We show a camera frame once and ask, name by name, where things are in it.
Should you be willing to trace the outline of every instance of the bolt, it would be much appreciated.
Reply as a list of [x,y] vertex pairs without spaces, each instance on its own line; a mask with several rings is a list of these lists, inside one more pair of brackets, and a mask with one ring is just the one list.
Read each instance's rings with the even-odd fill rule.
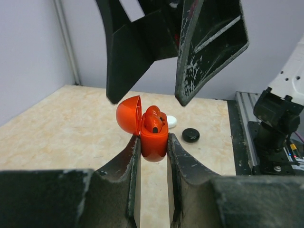
[[276,165],[274,167],[274,170],[277,171],[277,172],[280,172],[281,171],[281,166]]

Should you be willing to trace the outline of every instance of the orange object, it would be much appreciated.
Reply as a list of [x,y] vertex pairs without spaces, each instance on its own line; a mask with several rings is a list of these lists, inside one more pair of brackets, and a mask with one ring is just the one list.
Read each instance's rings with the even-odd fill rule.
[[153,105],[142,115],[140,96],[122,101],[116,110],[118,125],[141,138],[141,152],[150,162],[161,161],[167,152],[169,128],[167,115]]

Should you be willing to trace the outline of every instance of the black puck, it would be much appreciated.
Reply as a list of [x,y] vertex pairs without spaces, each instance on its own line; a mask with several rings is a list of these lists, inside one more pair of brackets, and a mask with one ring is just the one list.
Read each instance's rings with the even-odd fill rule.
[[193,143],[199,140],[200,133],[194,128],[187,128],[182,132],[182,138],[188,143]]

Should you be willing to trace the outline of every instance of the white wall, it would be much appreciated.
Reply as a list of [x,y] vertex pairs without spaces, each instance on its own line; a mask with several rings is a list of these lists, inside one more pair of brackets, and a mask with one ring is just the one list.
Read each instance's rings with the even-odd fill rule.
[[0,1],[0,126],[73,84],[52,0]]
[[[136,0],[121,0],[131,20],[142,15]],[[106,46],[95,0],[64,0],[64,11],[85,86],[106,86]],[[261,92],[281,71],[304,32],[304,0],[242,0],[250,45],[199,92],[234,98],[235,91]],[[134,91],[174,94],[176,59],[155,62]]]

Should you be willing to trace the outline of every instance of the wooden table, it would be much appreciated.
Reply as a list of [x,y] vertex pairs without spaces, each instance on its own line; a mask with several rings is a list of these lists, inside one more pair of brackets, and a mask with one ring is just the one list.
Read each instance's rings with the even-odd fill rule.
[[[150,105],[177,118],[175,133],[185,150],[221,175],[235,175],[226,101],[194,98],[181,107],[172,95],[140,95],[142,111]],[[115,119],[105,89],[65,86],[0,128],[2,170],[98,169],[128,143],[131,135]],[[200,132],[198,142],[182,140],[185,128]],[[141,227],[169,227],[166,159],[142,159]]]

